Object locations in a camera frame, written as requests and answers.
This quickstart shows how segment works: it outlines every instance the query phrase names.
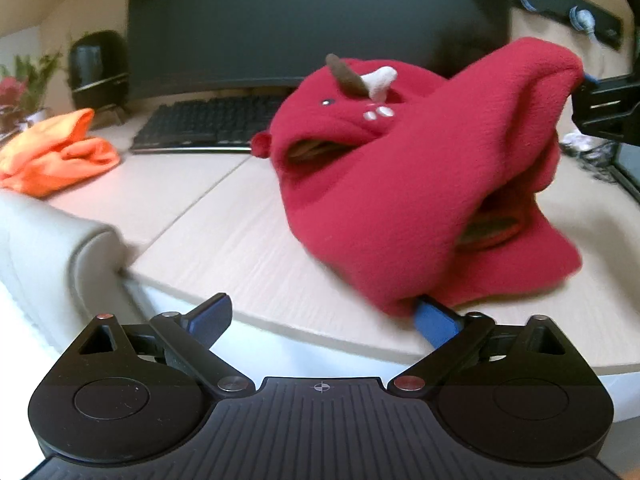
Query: red hat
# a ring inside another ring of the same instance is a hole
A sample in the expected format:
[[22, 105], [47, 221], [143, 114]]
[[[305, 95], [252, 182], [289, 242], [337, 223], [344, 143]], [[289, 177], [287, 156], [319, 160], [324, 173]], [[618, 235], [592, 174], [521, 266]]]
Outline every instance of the red hat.
[[421, 294], [456, 306], [580, 268], [535, 200], [584, 77], [571, 51], [525, 38], [450, 80], [398, 61], [327, 61], [252, 143], [313, 256], [395, 316]]

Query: speaker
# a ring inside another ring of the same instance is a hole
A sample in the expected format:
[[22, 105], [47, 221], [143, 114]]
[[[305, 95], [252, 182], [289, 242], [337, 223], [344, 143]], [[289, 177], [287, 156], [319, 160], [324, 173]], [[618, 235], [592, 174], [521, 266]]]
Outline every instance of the speaker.
[[88, 34], [69, 51], [68, 84], [76, 109], [123, 107], [129, 93], [124, 39], [114, 30]]

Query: horn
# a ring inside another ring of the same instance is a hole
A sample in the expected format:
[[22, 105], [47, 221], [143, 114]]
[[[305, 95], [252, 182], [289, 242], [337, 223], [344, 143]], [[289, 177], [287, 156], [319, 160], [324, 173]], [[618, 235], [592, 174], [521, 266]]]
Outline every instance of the horn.
[[329, 54], [326, 57], [326, 65], [345, 94], [353, 97], [369, 97], [369, 89], [362, 78], [338, 56]]

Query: flower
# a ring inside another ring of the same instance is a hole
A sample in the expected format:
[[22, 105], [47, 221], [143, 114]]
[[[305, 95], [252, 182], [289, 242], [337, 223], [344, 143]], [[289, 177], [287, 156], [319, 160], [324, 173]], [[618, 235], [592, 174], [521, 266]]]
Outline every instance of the flower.
[[27, 88], [26, 82], [20, 82], [15, 77], [5, 77], [0, 81], [0, 106], [16, 106]]

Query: beige chair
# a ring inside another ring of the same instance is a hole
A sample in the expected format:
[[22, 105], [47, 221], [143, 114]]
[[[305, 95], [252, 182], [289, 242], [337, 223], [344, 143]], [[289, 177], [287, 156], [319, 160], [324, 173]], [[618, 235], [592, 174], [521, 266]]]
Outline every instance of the beige chair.
[[0, 282], [59, 351], [101, 312], [143, 321], [119, 274], [126, 249], [112, 226], [0, 189]]

